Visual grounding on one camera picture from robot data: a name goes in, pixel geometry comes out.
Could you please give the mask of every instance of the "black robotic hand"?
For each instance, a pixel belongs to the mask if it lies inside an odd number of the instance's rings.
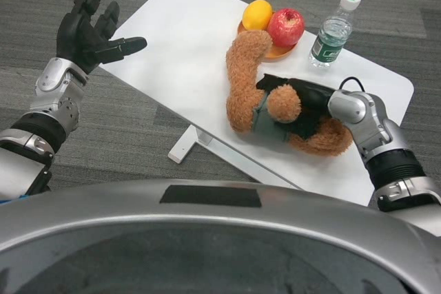
[[[99,63],[122,60],[147,46],[143,37],[109,41],[116,31],[119,5],[113,1],[95,26],[91,16],[99,7],[100,0],[74,0],[71,13],[67,13],[57,33],[57,57],[76,63],[89,74]]]

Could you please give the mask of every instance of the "floor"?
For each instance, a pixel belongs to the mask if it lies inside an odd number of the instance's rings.
[[[104,0],[101,9],[111,0]],[[117,0],[124,22],[147,0]],[[268,0],[295,7],[307,29],[338,0]],[[0,0],[0,129],[27,111],[33,85],[54,56],[55,37],[72,0]],[[440,183],[441,1],[363,0],[347,49],[409,78],[415,94],[402,123],[426,172]],[[186,123],[103,70],[90,77],[80,127],[57,154],[52,189],[139,178],[249,180],[196,146],[177,165],[167,153]]]

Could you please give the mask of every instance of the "white table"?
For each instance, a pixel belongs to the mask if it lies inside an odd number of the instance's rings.
[[[225,53],[246,5],[240,0],[148,0],[114,36],[144,36],[148,46],[102,68],[191,123],[170,151],[172,160],[182,161],[198,143],[263,184],[367,205],[373,187],[354,144],[337,158],[323,158],[230,128]],[[306,32],[286,59],[262,64],[258,79],[266,72],[337,88],[344,78],[357,76],[368,92],[383,99],[389,117],[401,123],[413,93],[409,80],[347,50],[329,70],[313,68],[307,58],[314,39]],[[352,84],[345,88],[358,90]]]

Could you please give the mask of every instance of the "yellow lemon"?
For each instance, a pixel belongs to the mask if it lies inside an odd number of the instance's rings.
[[[265,0],[255,0],[245,8],[242,24],[247,30],[265,30],[273,14],[271,4]]]

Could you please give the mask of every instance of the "orange plate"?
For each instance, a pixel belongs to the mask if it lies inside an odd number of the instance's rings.
[[[246,31],[245,27],[242,24],[242,21],[239,23],[237,27],[237,33],[240,34],[242,31]],[[263,59],[265,62],[274,62],[278,60],[282,60],[286,58],[289,53],[295,48],[296,45],[289,46],[288,48],[280,48],[278,46],[272,45],[268,54]]]

